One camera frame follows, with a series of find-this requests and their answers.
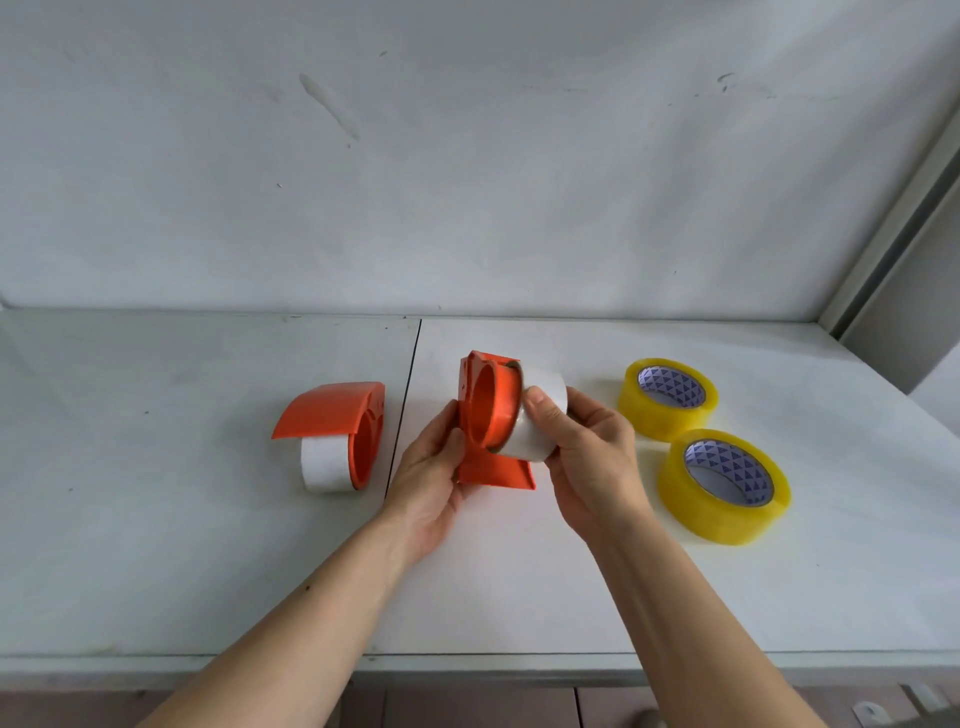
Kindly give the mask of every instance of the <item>blue patterned tape core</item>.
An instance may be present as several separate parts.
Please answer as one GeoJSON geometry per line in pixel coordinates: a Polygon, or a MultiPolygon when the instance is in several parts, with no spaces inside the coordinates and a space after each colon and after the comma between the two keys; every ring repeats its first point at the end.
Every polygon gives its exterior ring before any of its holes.
{"type": "Polygon", "coordinates": [[[672,367],[644,367],[636,383],[651,400],[670,407],[691,409],[707,401],[707,390],[699,381],[672,367]]]}
{"type": "Polygon", "coordinates": [[[733,505],[773,500],[774,481],[749,452],[722,440],[698,440],[684,452],[686,469],[708,493],[733,505]]]}

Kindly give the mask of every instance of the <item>yellow tape roll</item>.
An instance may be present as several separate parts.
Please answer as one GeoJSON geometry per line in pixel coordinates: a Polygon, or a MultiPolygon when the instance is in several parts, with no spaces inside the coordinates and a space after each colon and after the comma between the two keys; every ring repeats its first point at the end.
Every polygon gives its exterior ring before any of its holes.
{"type": "Polygon", "coordinates": [[[657,490],[677,521],[728,546],[748,544],[790,505],[790,485],[777,464],[715,429],[690,430],[674,441],[657,490]]]}
{"type": "Polygon", "coordinates": [[[697,370],[671,359],[640,359],[627,367],[616,408],[641,435],[669,443],[706,425],[719,400],[697,370]]]}

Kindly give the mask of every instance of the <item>floor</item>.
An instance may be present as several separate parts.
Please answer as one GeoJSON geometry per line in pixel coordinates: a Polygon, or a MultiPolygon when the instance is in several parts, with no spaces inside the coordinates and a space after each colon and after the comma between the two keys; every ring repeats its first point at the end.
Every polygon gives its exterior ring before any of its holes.
{"type": "MultiPolygon", "coordinates": [[[[945,703],[960,706],[960,683],[933,690],[945,703]]],[[[852,705],[865,700],[897,722],[920,716],[898,686],[804,688],[801,693],[830,728],[859,728],[852,705]]],[[[132,728],[166,694],[0,693],[0,726],[132,728]]],[[[348,689],[340,728],[630,728],[639,712],[656,704],[649,688],[348,689]]]]}

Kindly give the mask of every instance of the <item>orange tape dispenser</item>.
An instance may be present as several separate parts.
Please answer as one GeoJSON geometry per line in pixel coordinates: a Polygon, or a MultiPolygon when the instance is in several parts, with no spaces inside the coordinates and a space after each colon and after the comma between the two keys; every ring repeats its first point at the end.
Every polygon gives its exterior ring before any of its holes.
{"type": "Polygon", "coordinates": [[[520,404],[523,391],[533,385],[566,410],[560,375],[490,353],[471,352],[460,360],[460,427],[467,435],[467,454],[459,482],[536,489],[530,461],[546,459],[555,443],[534,427],[520,404]]]}
{"type": "Polygon", "coordinates": [[[310,493],[367,486],[383,433],[386,392],[378,381],[323,384],[287,405],[273,439],[301,438],[300,468],[310,493]]]}

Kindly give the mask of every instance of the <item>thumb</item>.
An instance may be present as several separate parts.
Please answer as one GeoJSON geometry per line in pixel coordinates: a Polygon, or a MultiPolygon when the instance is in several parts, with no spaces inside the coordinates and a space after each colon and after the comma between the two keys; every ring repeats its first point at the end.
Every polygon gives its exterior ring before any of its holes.
{"type": "Polygon", "coordinates": [[[586,428],[575,423],[546,396],[539,387],[530,387],[524,393],[527,413],[534,425],[543,430],[561,448],[572,448],[586,428]]]}
{"type": "Polygon", "coordinates": [[[446,436],[444,448],[434,456],[434,460],[444,468],[445,471],[453,473],[467,451],[467,436],[460,427],[454,427],[450,434],[446,436]]]}

